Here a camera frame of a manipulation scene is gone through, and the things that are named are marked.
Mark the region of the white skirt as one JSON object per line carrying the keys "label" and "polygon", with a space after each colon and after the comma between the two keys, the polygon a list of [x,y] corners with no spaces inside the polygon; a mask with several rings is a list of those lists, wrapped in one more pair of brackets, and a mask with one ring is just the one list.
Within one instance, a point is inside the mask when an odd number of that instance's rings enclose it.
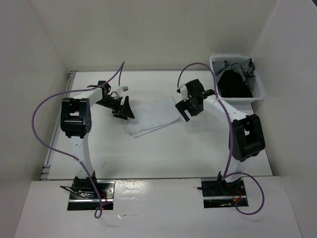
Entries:
{"label": "white skirt", "polygon": [[135,118],[125,120],[123,124],[134,138],[182,121],[172,96],[133,106],[132,111]]}

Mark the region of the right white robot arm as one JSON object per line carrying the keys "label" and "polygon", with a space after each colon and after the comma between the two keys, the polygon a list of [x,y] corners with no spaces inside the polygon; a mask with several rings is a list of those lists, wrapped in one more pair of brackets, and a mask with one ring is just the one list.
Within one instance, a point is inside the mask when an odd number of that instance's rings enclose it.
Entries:
{"label": "right white robot arm", "polygon": [[207,111],[229,126],[228,161],[218,173],[215,187],[219,193],[228,195],[241,179],[247,160],[265,148],[261,120],[256,114],[248,115],[237,110],[220,99],[214,90],[205,90],[198,79],[181,85],[177,93],[182,100],[175,107],[186,121]]}

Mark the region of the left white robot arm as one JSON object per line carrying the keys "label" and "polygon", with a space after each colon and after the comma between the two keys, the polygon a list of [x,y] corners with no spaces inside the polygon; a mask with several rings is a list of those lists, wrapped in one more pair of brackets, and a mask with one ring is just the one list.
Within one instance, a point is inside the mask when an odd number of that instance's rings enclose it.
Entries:
{"label": "left white robot arm", "polygon": [[73,185],[68,190],[83,198],[100,195],[95,170],[89,152],[89,133],[92,129],[91,107],[95,104],[111,109],[112,115],[120,119],[134,119],[129,97],[118,93],[112,96],[111,86],[105,81],[90,85],[87,90],[75,97],[63,98],[61,103],[60,127],[69,139],[76,162]]}

